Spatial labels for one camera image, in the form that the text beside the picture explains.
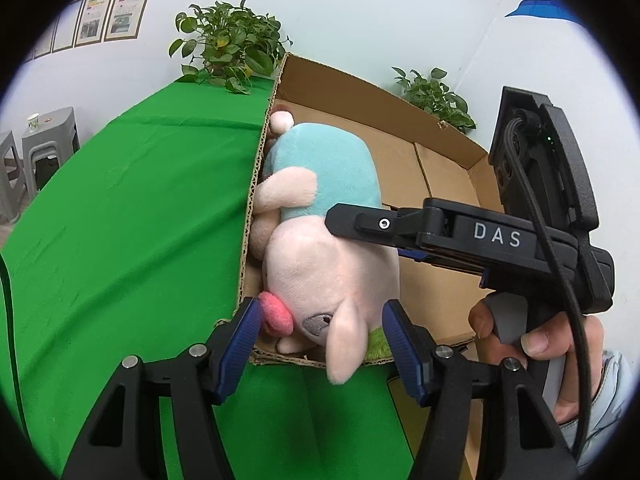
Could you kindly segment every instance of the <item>framed certificate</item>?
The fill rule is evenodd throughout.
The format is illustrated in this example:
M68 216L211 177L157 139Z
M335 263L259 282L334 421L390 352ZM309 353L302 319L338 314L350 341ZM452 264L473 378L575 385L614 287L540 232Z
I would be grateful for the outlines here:
M74 46L100 43L111 0L84 0Z
M56 31L56 25L58 24L58 20L55 19L53 23L47 27L33 46L33 59L41 56L46 56L47 54L51 54L51 47L53 44L53 34Z
M147 0L114 0L104 41L130 40L138 37L142 13Z
M69 4L58 17L58 26L53 36L53 52L66 50L74 46L78 17L84 0L78 0Z

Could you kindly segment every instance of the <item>black wire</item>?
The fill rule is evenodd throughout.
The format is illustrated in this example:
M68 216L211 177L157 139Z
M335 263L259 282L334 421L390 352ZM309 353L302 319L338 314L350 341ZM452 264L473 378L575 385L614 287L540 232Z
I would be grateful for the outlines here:
M524 197L527 202L530 220L536 230L538 241L542 247L546 262L560 286L564 310L569 319L569 325L574 337L575 354L578 363L578 427L575 433L574 446L572 454L576 461L580 458L582 450L587 440L587 432L589 429L589 419L591 416L591 368L589 364L589 351L587 348L587 337L584 333L582 324L582 313L576 298L573 285L569 282L567 276L562 273L560 261L551 244L551 237L546 231L545 219L540 211L540 205L533 192L529 179L525 174L524 168L520 163L520 159L516 154L513 139L517 127L523 123L523 119L512 119L505 128L504 150L507 155L507 161L513 170L516 180L520 184Z
M14 303L11 299L11 282L9 271L4 263L4 258L0 254L0 281L2 281L2 294L4 295L4 311L6 312L6 341L9 346L9 361L11 363L11 375L14 379L15 402L18 406L18 416L27 441L31 442L29 430L27 429L27 419L24 416L24 406L22 405L22 394L20 393L20 381L18 380L18 362L15 358L15 333L14 333Z

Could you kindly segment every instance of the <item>plush toy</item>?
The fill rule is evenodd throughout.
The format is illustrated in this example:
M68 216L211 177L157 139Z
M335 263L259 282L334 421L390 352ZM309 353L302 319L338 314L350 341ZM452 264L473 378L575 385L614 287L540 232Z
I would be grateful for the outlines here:
M336 203L382 207L375 166L357 136L325 124L270 117L272 143L254 197L250 251L262 260L264 329L280 353L326 346L327 376L347 381L381 331L382 306L399 295L394 248L334 237Z

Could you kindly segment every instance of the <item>potted plant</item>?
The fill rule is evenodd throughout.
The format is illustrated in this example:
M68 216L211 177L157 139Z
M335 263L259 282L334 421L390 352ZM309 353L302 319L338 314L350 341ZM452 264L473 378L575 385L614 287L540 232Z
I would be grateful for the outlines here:
M466 101L442 82L447 75L444 70L434 68L427 78L411 70L414 79L409 80L404 70L392 68L398 72L396 82L402 87L402 97L412 105L455 126L464 134L476 129L475 121L468 114Z
M178 32L189 35L169 47L169 56L181 48L182 57L190 57L178 81L207 82L232 93L249 94L254 72L273 75L284 57L285 44L293 42L288 36L280 40L280 22L275 16L255 14L245 3L240 1L238 7L226 2L212 7L192 4L193 16L180 12L175 17ZM196 60L202 60L202 68L193 65Z

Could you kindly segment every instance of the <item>metal screw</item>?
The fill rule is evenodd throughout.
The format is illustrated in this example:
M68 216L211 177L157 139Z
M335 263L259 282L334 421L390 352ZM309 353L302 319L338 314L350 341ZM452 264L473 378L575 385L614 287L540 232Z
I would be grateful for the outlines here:
M202 343L198 343L189 348L189 355L192 357L200 357L207 353L207 347Z
M520 361L518 361L515 357L507 357L502 364L504 364L504 367L507 368L507 370L510 370L511 372L515 372L516 370L520 370L520 367L522 366L520 364Z
M133 368L137 364L138 358L135 355L127 356L122 360L122 366L124 366L125 368Z
M449 359L453 356L453 348L446 345L436 346L436 355L438 357L442 357L443 359Z

